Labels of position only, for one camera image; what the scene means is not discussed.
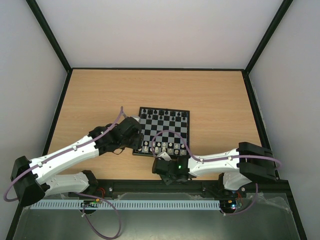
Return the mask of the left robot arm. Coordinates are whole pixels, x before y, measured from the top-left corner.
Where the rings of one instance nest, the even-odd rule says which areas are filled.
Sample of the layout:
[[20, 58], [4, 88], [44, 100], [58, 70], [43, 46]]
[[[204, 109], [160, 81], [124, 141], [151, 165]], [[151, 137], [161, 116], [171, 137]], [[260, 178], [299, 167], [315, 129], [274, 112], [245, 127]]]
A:
[[31, 160], [17, 158], [11, 182], [22, 207], [44, 197], [67, 192], [92, 194], [98, 182], [89, 170], [74, 175], [60, 173], [80, 162], [125, 148], [137, 150], [143, 141], [139, 117], [126, 117], [120, 123], [97, 126], [83, 138], [56, 152]]

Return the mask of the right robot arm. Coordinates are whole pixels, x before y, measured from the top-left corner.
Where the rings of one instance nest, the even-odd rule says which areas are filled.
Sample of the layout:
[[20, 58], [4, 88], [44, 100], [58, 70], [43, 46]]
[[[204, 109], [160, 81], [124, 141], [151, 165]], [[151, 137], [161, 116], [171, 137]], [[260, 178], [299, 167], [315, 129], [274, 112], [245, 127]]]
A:
[[277, 162], [270, 149], [240, 142], [237, 148], [210, 155], [187, 153], [172, 159], [168, 153], [161, 152], [154, 158], [152, 173], [159, 175], [166, 185], [219, 173], [218, 191], [229, 196], [249, 183], [274, 183]]

